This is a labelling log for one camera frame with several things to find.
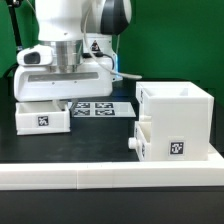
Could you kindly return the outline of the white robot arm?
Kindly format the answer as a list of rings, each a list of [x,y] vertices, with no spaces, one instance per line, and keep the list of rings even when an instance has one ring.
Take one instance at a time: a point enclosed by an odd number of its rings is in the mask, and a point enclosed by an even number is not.
[[[16,108],[59,108],[63,101],[108,96],[115,73],[88,34],[111,37],[130,24],[130,0],[35,0],[39,44],[17,55]]]

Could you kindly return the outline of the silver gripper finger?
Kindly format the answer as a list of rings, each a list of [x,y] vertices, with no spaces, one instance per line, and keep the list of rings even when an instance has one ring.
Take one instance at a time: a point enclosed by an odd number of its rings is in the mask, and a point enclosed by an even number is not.
[[[70,107],[71,114],[74,114],[77,104],[78,104],[78,99],[71,100],[71,107]]]
[[[57,101],[57,106],[60,108],[61,111],[65,111],[66,103],[64,101]]]

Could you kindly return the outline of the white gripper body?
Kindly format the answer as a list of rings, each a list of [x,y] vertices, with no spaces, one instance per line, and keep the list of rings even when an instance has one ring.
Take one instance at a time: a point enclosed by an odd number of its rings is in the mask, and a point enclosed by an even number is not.
[[[76,44],[38,44],[17,55],[14,96],[19,102],[108,96],[112,77],[99,61],[83,58]]]

